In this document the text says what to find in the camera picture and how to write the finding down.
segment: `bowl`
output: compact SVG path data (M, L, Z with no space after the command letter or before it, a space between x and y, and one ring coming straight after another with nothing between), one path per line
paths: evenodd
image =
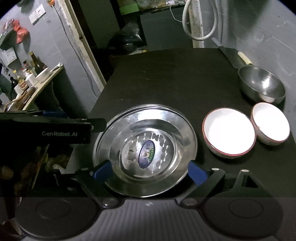
M228 159L245 155L256 141L249 118L232 108L218 108L209 112L202 123L202 134L214 154Z
M96 140L93 163L111 161L114 175L105 183L113 191L149 197L179 183L196 154L197 137L189 121L177 110L148 104L108 122Z
M283 83L271 72L253 65L238 70L242 91L251 100L279 104L286 95Z
M290 135L290 125L286 116L272 104L261 102L254 105L251 122L258 139L267 145L279 145Z
M49 74L50 74L49 69L46 68L40 74L38 74L36 76L36 79L37 79L37 81L39 83L43 83L47 79L47 77L49 76Z

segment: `white ceramic bowl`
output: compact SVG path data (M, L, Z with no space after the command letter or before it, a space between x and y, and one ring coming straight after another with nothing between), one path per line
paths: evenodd
M248 153L256 141L249 118L231 108L218 108L208 113L202 123L202 134L214 154L228 159Z
M39 83L42 83L42 82L44 82L47 79L47 77L49 76L49 74L50 74L49 69L46 68L40 74L38 74L36 76L36 79L37 79L37 81Z
M287 118L279 108L272 104L260 102L254 105L251 121L258 139L267 145L279 145L290 135Z

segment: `oval sticker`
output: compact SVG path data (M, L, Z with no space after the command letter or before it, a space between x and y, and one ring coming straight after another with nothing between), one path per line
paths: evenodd
M140 154L139 154L139 166L140 168L147 168L155 154L155 145L154 142L149 140L146 141L145 144L142 146Z

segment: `knife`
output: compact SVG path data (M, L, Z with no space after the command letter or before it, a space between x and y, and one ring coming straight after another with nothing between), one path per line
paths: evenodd
M218 41L216 38L212 38L212 41L218 46L222 53L227 57L229 62L232 64L232 67L240 69L243 66L246 66L244 61L238 56L237 50L234 48L226 48Z

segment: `red rim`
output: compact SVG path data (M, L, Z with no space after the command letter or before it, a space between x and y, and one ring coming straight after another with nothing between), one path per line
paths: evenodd
M258 104L260 104L260 103L265 103L265 104L269 104L269 103L266 103L266 102L259 102L259 103L257 103L257 104L255 104L254 106L253 106L253 108L252 108L252 110L251 110L251 122L252 122L252 125L254 125L254 126L256 126L257 127L257 130L266 138L266 139L268 139L269 141L272 141L272 142L276 142L276 143L283 143L283 142L285 142L288 138L289 138L289 136L290 136L290 132L289 132L289 135L288 135L288 137L285 139L285 140L283 140L283 141L277 141L277 140L274 140L274 139L271 139L270 137L268 137L267 135L265 135L261 130L260 130L260 128L259 128L259 126L257 126L257 124L256 124L256 122L255 122L255 120L254 120L254 117L253 117L253 110L254 110L254 107L256 106L256 105L258 105Z
M253 144L252 144L252 146L247 150L247 151L245 151L245 152L243 152L243 153L240 153L240 154L228 154L228 153L225 153L225 152L223 152L223 151L220 151L220 150L218 150L216 147L214 147L211 143L210 143L210 141L208 140L208 138L206 137L206 135L205 135L205 129L204 129L204 127L205 127L205 120L206 120L206 118L208 117L208 115L210 114L210 113L212 113L212 112L214 112L214 111L216 111L216 110L219 110L219 109L232 109L232 110L235 110L235 111L238 111L238 112L240 112L240 113L242 113L245 117L247 117L243 112L241 112L241 111L239 111L239 110L236 110L236 109L233 109L233 108L225 108L225 107L221 107L221 108L217 108L217 109L214 109L214 110L212 110L212 111L210 111L206 116L205 116L205 118L203 119L203 122L202 122L202 135L203 135L203 137L204 137L204 140L214 149L214 150L216 150L217 152L219 152L219 153L221 153L221 154L223 154L223 155L226 155L226 156L242 156L242 155L244 155L244 154L247 154L252 148L253 148L253 146L255 145L255 142L256 142L256 131L255 131L255 129L254 129L254 126L253 126L253 124L252 124L252 121L249 119L249 117L247 117L248 118L248 120L251 122L251 124L252 124L252 127L253 127L253 129L254 129L254 136L255 136L255 138L254 138L254 142L253 142Z

